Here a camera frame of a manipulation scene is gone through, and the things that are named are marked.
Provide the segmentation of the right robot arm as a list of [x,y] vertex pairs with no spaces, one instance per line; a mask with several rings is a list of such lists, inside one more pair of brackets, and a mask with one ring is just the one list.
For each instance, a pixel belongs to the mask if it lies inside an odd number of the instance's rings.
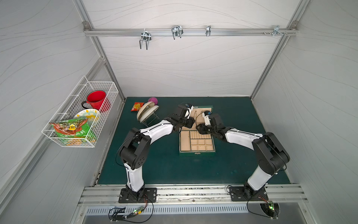
[[223,142],[232,143],[254,151],[257,168],[244,184],[246,197],[258,194],[266,183],[291,160],[278,138],[271,132],[249,133],[223,124],[220,115],[204,115],[204,123],[196,126],[201,134],[209,134]]

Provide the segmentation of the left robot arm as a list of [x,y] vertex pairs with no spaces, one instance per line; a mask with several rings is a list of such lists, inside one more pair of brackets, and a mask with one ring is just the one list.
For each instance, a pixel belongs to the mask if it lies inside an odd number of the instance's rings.
[[145,183],[142,167],[147,160],[151,144],[166,135],[180,131],[183,127],[191,128],[194,124],[194,118],[191,117],[193,109],[192,104],[180,104],[175,113],[159,123],[145,129],[133,128],[129,131],[117,152],[126,170],[128,192],[136,195],[143,193]]

